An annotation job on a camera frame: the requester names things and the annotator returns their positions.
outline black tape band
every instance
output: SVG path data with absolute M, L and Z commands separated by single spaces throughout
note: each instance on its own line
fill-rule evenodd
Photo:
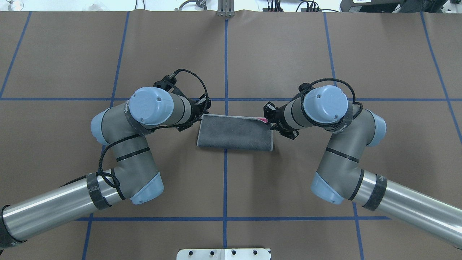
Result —
M 88 194 L 90 195 L 91 201 L 95 207 L 99 210 L 104 210 L 111 207 L 112 205 L 110 205 L 106 198 L 101 194 L 96 173 L 90 173 L 87 175 L 86 181 Z
M 27 240 L 20 241 L 20 240 L 15 239 L 15 238 L 10 234 L 10 232 L 8 232 L 8 230 L 6 229 L 5 220 L 3 219 L 3 210 L 5 210 L 5 208 L 7 208 L 8 206 L 9 206 L 9 205 L 5 205 L 5 206 L 1 209 L 0 248 L 13 248 L 13 247 L 19 245 L 20 243 L 24 243 L 24 242 L 27 241 Z
M 116 172 L 114 171 L 114 168 L 111 169 L 111 174 L 116 178 Z M 120 189 L 120 185 L 115 188 L 117 190 L 117 193 L 119 194 L 119 197 L 122 200 L 125 200 L 125 196 L 122 194 L 122 190 Z
M 144 153 L 144 152 L 147 152 L 151 150 L 149 147 L 146 147 L 146 148 L 143 148 L 141 150 L 138 150 L 138 151 L 135 151 L 135 152 L 132 152 L 132 153 L 129 153 L 128 155 L 124 155 L 124 156 L 120 156 L 119 158 L 116 158 L 116 162 L 120 162 L 122 160 L 125 160 L 127 158 L 130 158 L 130 157 L 133 157 L 135 155 L 139 155 L 141 153 Z
M 368 210 L 374 211 L 382 202 L 383 196 L 385 195 L 385 191 L 387 190 L 387 178 L 385 176 L 377 175 L 377 181 L 374 189 L 372 190 L 371 197 L 363 206 Z
M 125 119 L 128 121 L 130 126 L 136 131 L 137 134 L 139 134 L 140 136 L 147 136 L 152 133 L 144 126 L 142 126 L 140 122 L 136 121 L 136 119 L 132 117 L 132 114 L 130 113 L 130 100 L 125 101 L 123 112 L 125 114 Z
M 337 151 L 337 150 L 334 150 L 334 149 L 332 149 L 332 148 L 326 147 L 326 151 L 331 152 L 331 153 L 336 154 L 336 155 L 340 155 L 340 156 L 342 156 L 342 157 L 344 157 L 344 158 L 347 158 L 347 159 L 349 159 L 349 160 L 351 160 L 351 161 L 359 162 L 359 159 L 354 158 L 353 156 L 349 156 L 349 155 L 347 155 L 347 154 L 344 154 L 344 153 L 342 153 L 342 152 L 339 152 L 339 151 Z
M 351 197 L 348 200 L 353 200 L 354 197 L 356 197 L 356 194 L 358 194 L 359 187 L 361 187 L 361 183 L 363 183 L 364 179 L 364 170 L 361 169 L 361 175 L 359 176 L 358 184 L 356 185 L 356 188 L 354 188 L 353 194 L 351 194 Z

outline silver metal tube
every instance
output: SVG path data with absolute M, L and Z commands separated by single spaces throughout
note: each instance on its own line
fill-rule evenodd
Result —
M 121 201 L 103 178 L 98 177 L 98 183 L 109 204 Z M 5 208 L 3 220 L 15 239 L 27 240 L 97 210 L 83 179 Z
M 375 185 L 375 174 L 365 172 L 353 201 L 364 205 Z M 388 180 L 377 210 L 423 229 L 462 248 L 462 210 Z

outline gray towel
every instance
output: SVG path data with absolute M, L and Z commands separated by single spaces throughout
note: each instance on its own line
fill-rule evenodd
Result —
M 205 114 L 197 146 L 272 151 L 273 132 L 265 118 Z

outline black cable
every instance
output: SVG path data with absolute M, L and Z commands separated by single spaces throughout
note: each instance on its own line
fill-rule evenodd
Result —
M 80 176 L 80 177 L 78 177 L 78 178 L 76 178 L 76 179 L 73 179 L 73 180 L 67 182 L 67 183 L 64 184 L 64 185 L 61 185 L 60 188 L 63 187 L 63 186 L 69 185 L 69 184 L 71 184 L 71 183 L 74 183 L 74 182 L 76 182 L 76 181 L 83 180 L 83 179 L 85 179 L 85 178 L 86 178 L 86 175 Z
M 298 9 L 300 8 L 300 6 L 303 4 L 303 3 L 306 3 L 306 11 L 307 12 L 316 12 L 317 9 L 319 9 L 319 4 L 316 3 L 315 1 L 306 1 L 306 0 L 303 0 L 297 7 L 297 9 L 295 10 L 295 12 L 298 12 Z
M 161 126 L 158 126 L 158 127 L 154 127 L 152 129 L 148 129 L 150 132 L 154 132 L 155 130 L 157 129 L 161 129 L 161 128 L 171 128 L 171 127 L 183 127 L 183 126 L 190 126 L 192 124 L 194 124 L 195 122 L 201 120 L 202 116 L 205 114 L 205 112 L 207 111 L 207 106 L 208 106 L 208 102 L 209 102 L 209 96 L 208 96 L 208 92 L 207 92 L 207 88 L 205 87 L 205 84 L 204 84 L 204 81 L 202 81 L 202 79 L 196 75 L 195 73 L 187 70 L 187 69 L 183 69 L 183 68 L 180 68 L 180 69 L 177 69 L 176 71 L 173 72 L 173 74 L 176 76 L 178 73 L 180 72 L 187 72 L 191 75 L 193 75 L 194 77 L 196 77 L 202 84 L 202 87 L 204 88 L 204 92 L 205 92 L 205 97 L 206 97 L 206 100 L 205 100 L 205 104 L 204 104 L 204 109 L 202 110 L 202 112 L 196 116 L 196 118 L 194 118 L 193 120 L 189 121 L 189 122 L 186 122 L 186 123 L 183 123 L 183 124 L 170 124 L 170 125 L 161 125 Z M 127 136 L 125 138 L 122 138 L 120 139 L 119 141 L 116 141 L 116 142 L 113 142 L 111 143 L 110 145 L 106 146 L 104 148 L 104 150 L 102 151 L 100 157 L 99 157 L 99 161 L 98 161 L 98 171 L 96 172 L 96 176 L 101 176 L 103 179 L 104 179 L 104 182 L 106 182 L 107 185 L 109 185 L 110 187 L 112 188 L 115 188 L 117 190 L 117 193 L 119 193 L 119 196 L 124 199 L 124 196 L 122 195 L 122 192 L 120 190 L 120 182 L 118 180 L 118 178 L 116 176 L 114 176 L 113 174 L 111 173 L 105 173 L 103 171 L 103 160 L 104 160 L 104 156 L 106 155 L 107 151 L 109 149 L 111 149 L 111 147 L 121 143 L 121 142 L 124 142 L 124 141 L 127 141 L 127 140 L 130 140 L 130 139 L 133 139 L 133 138 L 137 138 L 139 137 L 140 135 L 136 134 L 136 135 L 132 135 L 132 136 Z M 71 180 L 69 181 L 68 183 L 64 184 L 63 186 L 66 186 L 68 184 L 71 184 L 71 183 L 74 183 L 76 181 L 79 181 L 79 180 L 82 180 L 82 179 L 85 179 L 86 178 L 86 175 L 84 176 L 81 176 L 81 177 L 78 177 L 74 180 Z
M 298 11 L 298 9 L 300 8 L 300 6 L 301 6 L 303 3 L 306 3 L 306 9 L 308 9 L 309 2 L 308 2 L 308 1 L 302 1 L 302 2 L 298 5 L 298 7 L 297 7 L 297 9 L 295 10 L 295 12 Z
M 436 1 L 437 1 L 437 0 L 433 0 L 433 5 L 432 5 L 432 7 L 430 8 L 429 12 L 433 12 L 433 8 L 435 7 Z
M 308 7 L 308 8 L 306 9 L 306 11 L 307 11 L 307 12 L 312 12 L 312 10 L 314 9 L 314 7 L 315 7 L 315 2 L 313 1 L 313 2 L 311 2 L 310 7 Z
M 334 12 L 339 12 L 339 11 L 334 10 L 334 9 L 318 9 L 318 10 L 316 10 L 316 12 L 319 12 L 319 11 L 334 11 Z
M 196 75 L 194 72 L 191 72 L 187 69 L 183 69 L 183 68 L 180 68 L 180 69 L 177 69 L 176 71 L 173 72 L 173 74 L 175 74 L 175 76 L 180 73 L 180 72 L 187 72 L 191 75 L 193 75 L 194 77 L 196 77 L 202 84 L 202 87 L 204 88 L 204 92 L 205 92 L 205 104 L 204 104 L 204 109 L 202 110 L 202 112 L 196 116 L 196 118 L 194 118 L 193 120 L 189 121 L 189 122 L 186 122 L 186 123 L 183 123 L 183 124 L 168 124 L 168 125 L 161 125 L 161 126 L 157 126 L 157 127 L 154 127 L 154 128 L 151 128 L 151 129 L 148 129 L 150 132 L 154 132 L 155 130 L 157 129 L 161 129 L 161 128 L 172 128 L 172 127 L 183 127 L 183 126 L 190 126 L 192 124 L 194 124 L 195 122 L 201 120 L 202 116 L 205 114 L 205 112 L 207 111 L 207 107 L 208 107 L 208 102 L 209 102 L 209 96 L 208 96 L 208 92 L 207 92 L 207 88 L 205 87 L 205 84 L 204 82 L 202 81 L 202 79 Z
M 310 86 L 313 86 L 314 84 L 317 84 L 319 82 L 323 82 L 323 81 L 336 81 L 336 82 L 340 82 L 342 83 L 343 85 L 347 86 L 348 89 L 350 89 L 350 92 L 351 92 L 351 95 L 353 97 L 353 101 L 352 101 L 352 104 L 354 105 L 359 105 L 359 110 L 353 115 L 353 119 L 355 119 L 356 117 L 359 116 L 359 114 L 363 111 L 363 104 L 360 103 L 360 102 L 356 102 L 356 94 L 354 93 L 354 90 L 353 88 L 350 86 L 350 84 L 346 83 L 345 81 L 343 80 L 339 80 L 339 79 L 334 79 L 334 78 L 325 78 L 325 79 L 320 79 L 320 80 L 315 80 L 313 81 L 312 83 L 310 83 L 309 85 Z M 303 116 L 314 126 L 319 126 L 319 127 L 322 127 L 322 128 L 337 128 L 338 126 L 340 126 L 342 124 L 342 121 L 343 121 L 343 118 L 340 119 L 339 122 L 337 123 L 334 123 L 334 124 L 320 124 L 316 121 L 314 121 L 313 119 L 311 119 L 305 112 L 305 109 L 303 107 L 303 102 L 304 102 L 304 99 L 305 99 L 305 95 L 308 93 L 308 91 L 310 90 L 309 87 L 307 87 L 305 90 L 302 91 L 302 96 L 301 96 L 301 99 L 300 99 L 300 104 L 301 104 L 301 107 L 302 107 L 302 114 Z
M 193 1 L 193 0 L 187 0 L 186 2 L 182 3 L 178 9 L 183 8 L 183 7 L 184 7 L 186 4 L 188 4 L 188 3 L 195 3 L 195 2 L 196 2 L 196 1 Z

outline white plate with holes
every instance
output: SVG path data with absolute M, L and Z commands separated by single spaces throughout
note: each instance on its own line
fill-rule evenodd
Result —
M 271 249 L 182 249 L 176 255 L 176 260 L 271 260 Z

